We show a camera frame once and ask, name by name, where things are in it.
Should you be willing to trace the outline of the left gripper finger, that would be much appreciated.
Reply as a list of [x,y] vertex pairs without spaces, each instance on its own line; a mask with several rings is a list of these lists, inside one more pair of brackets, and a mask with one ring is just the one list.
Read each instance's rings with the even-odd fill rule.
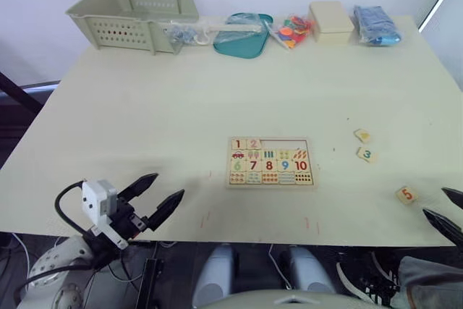
[[146,220],[146,226],[152,231],[160,227],[175,212],[184,196],[184,189],[181,189],[163,200],[156,211]]
[[158,173],[150,173],[139,177],[120,192],[120,198],[130,202],[133,198],[142,195],[154,183],[157,177]]

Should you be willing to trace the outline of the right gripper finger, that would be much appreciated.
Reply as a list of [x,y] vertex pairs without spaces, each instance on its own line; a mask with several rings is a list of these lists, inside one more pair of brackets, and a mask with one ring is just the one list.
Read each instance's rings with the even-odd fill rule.
[[446,239],[453,242],[458,248],[462,248],[462,228],[457,226],[447,217],[428,208],[422,210],[428,222],[440,232]]
[[456,206],[460,207],[463,209],[463,192],[449,188],[449,187],[443,187],[442,191],[446,194],[448,199],[455,204]]

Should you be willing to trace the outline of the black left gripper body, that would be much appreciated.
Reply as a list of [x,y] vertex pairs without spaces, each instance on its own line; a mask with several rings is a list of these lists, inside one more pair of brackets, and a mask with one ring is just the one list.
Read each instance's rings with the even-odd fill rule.
[[132,240],[146,229],[151,229],[149,219],[139,217],[134,207],[125,198],[116,198],[116,207],[109,214],[111,220],[109,226],[124,240]]

